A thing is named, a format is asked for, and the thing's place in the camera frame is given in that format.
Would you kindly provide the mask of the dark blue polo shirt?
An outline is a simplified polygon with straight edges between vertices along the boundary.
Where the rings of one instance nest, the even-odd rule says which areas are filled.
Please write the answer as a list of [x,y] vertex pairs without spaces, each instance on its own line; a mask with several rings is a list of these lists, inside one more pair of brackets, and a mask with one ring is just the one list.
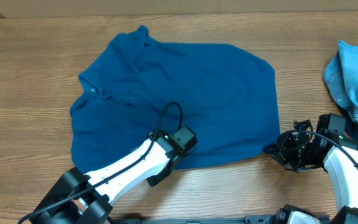
[[113,38],[79,81],[71,156],[82,172],[128,155],[155,127],[195,132],[179,169],[254,157],[280,133],[273,67],[233,45],[159,42],[140,26]]

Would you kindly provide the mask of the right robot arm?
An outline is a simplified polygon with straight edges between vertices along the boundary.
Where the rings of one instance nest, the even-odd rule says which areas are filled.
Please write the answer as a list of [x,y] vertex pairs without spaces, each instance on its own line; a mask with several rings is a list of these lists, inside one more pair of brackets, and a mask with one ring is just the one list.
[[322,114],[317,127],[308,120],[294,122],[263,152],[292,172],[324,169],[336,199],[330,223],[358,223],[358,141],[345,136],[345,118]]

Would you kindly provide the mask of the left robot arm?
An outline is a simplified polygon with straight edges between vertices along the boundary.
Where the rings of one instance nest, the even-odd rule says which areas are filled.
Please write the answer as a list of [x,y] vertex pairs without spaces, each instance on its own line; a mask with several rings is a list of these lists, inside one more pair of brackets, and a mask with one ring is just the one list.
[[151,132],[141,146],[111,165],[85,174],[76,167],[66,171],[19,221],[104,223],[114,202],[144,180],[151,187],[160,183],[196,143],[196,134],[187,126],[175,134]]

